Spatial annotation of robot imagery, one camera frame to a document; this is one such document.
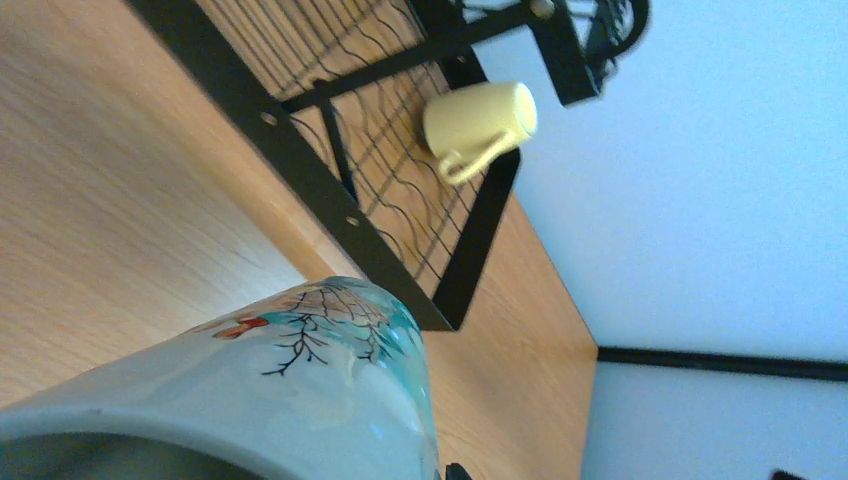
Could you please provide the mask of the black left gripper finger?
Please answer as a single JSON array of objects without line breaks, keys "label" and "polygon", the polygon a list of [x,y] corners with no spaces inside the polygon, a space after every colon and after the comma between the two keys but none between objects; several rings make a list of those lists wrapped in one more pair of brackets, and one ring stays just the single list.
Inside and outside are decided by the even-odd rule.
[{"label": "black left gripper finger", "polygon": [[445,480],[472,480],[472,477],[461,464],[451,463],[445,468]]}]

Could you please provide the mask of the tall patterned ceramic cup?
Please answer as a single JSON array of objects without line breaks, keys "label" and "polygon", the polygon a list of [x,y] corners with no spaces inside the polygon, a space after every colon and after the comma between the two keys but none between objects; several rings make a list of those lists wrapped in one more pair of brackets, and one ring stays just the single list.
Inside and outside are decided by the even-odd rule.
[{"label": "tall patterned ceramic cup", "polygon": [[426,350],[354,278],[306,283],[1,412],[5,479],[438,479]]}]

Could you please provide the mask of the yellow ceramic mug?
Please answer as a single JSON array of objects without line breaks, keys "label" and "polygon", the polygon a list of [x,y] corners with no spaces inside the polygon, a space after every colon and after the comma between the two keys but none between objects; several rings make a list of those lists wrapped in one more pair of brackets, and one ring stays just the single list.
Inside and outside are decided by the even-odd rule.
[{"label": "yellow ceramic mug", "polygon": [[485,82],[436,97],[423,110],[423,135],[450,185],[469,181],[532,138],[538,114],[522,82]]}]

